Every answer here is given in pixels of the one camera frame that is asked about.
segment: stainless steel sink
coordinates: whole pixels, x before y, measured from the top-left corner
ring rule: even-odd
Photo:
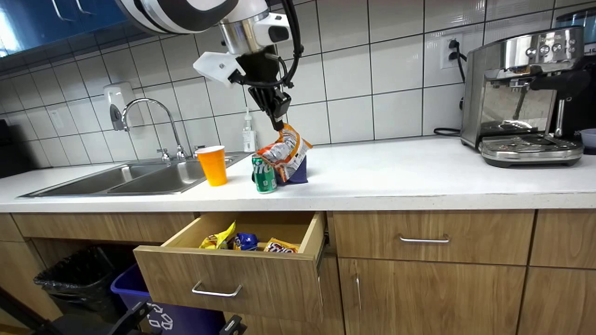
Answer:
[[[226,167],[246,156],[248,156],[246,153],[227,155]],[[163,162],[127,163],[28,193],[20,198],[176,194],[205,180],[201,164],[195,160],[172,162],[171,164]]]

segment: open drawer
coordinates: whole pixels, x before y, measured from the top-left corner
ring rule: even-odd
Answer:
[[[299,252],[198,248],[234,221],[235,233],[299,244]],[[204,213],[161,246],[139,246],[135,257],[155,302],[320,322],[324,230],[320,212]]]

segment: orange plastic cup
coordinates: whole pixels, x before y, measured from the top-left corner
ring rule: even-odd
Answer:
[[[201,162],[203,172],[211,186],[221,186],[228,182],[225,173],[225,152],[223,145],[203,148],[195,151]]]

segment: green soda can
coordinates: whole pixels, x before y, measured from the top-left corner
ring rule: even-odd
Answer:
[[[259,193],[271,193],[277,189],[275,171],[259,155],[253,155],[254,183],[257,184]]]

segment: countertop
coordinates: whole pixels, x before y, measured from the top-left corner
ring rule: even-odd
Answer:
[[[0,212],[208,212],[238,210],[543,209],[596,207],[596,157],[573,167],[501,169],[456,138],[327,145],[308,152],[302,185],[257,193],[250,156],[207,182],[166,196],[16,197],[117,164],[62,167],[0,179]]]

